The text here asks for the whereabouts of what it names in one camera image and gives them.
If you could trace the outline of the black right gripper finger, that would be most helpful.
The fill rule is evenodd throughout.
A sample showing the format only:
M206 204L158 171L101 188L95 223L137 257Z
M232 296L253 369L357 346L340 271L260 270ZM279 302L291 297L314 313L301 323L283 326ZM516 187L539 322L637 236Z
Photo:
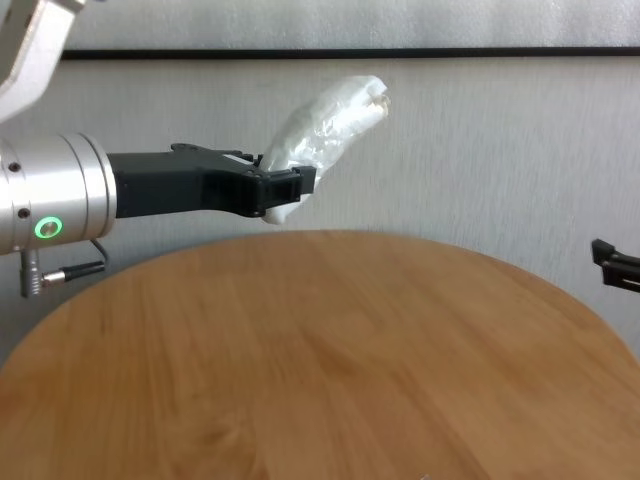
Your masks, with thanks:
M603 284L639 293L639 258L628 256L601 240L591 242L593 263L601 268Z

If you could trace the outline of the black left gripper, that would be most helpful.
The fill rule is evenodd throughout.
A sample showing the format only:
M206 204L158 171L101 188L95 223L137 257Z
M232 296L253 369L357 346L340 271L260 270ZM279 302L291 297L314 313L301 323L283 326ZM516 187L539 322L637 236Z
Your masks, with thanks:
M265 172L262 155L173 144L168 151L110 153L118 218L199 210L288 218L311 194L316 168Z

